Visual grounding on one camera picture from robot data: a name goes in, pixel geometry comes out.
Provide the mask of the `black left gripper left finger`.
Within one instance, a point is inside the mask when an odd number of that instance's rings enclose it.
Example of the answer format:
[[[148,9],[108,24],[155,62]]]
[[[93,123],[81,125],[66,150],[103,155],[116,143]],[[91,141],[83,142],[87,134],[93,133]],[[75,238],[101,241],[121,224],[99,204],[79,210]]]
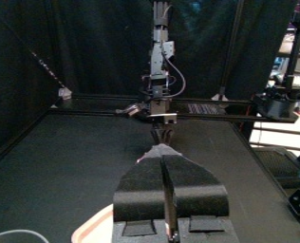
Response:
[[[121,236],[165,236],[161,157],[164,144],[153,145],[121,176],[112,196],[113,226]]]

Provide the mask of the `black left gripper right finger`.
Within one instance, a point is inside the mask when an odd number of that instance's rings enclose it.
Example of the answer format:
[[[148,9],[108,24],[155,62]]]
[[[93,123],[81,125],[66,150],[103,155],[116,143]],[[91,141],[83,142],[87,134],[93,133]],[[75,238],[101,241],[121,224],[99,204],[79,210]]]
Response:
[[[227,216],[228,200],[223,184],[212,173],[167,145],[161,145],[164,216],[169,231],[177,219],[191,216]]]

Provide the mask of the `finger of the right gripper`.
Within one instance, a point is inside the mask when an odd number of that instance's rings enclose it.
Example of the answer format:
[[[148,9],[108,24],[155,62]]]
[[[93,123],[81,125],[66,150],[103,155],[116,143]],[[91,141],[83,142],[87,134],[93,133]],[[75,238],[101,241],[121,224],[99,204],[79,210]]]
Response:
[[[161,129],[156,124],[152,124],[151,136],[152,136],[155,144],[160,144],[161,143]]]
[[[161,140],[164,144],[168,144],[171,142],[172,135],[173,135],[172,125],[165,124],[163,126],[163,131],[161,131]]]

